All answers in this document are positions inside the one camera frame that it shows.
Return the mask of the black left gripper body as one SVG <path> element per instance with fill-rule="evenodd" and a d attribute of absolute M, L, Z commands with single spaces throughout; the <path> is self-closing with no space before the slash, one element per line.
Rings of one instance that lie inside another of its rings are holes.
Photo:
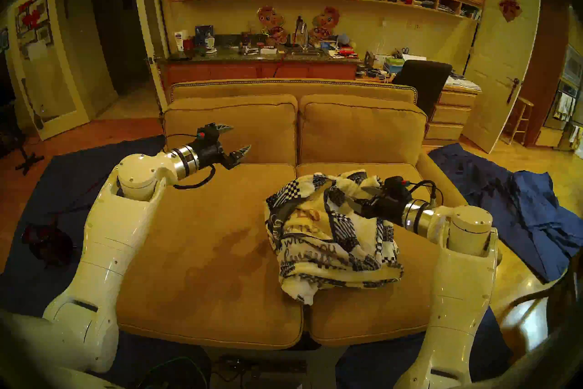
<path fill-rule="evenodd" d="M 238 158 L 234 152 L 226 154 L 220 142 L 206 142 L 204 140 L 194 141 L 194 153 L 196 154 L 197 170 L 210 167 L 211 165 L 221 165 L 231 170 L 238 166 Z"/>

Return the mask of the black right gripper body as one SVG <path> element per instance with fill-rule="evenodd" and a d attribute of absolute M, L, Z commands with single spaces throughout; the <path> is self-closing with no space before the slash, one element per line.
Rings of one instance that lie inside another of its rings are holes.
<path fill-rule="evenodd" d="M 362 217 L 379 218 L 403 226 L 403 215 L 406 206 L 410 204 L 410 193 L 391 196 L 388 194 L 374 195 L 362 203 Z"/>

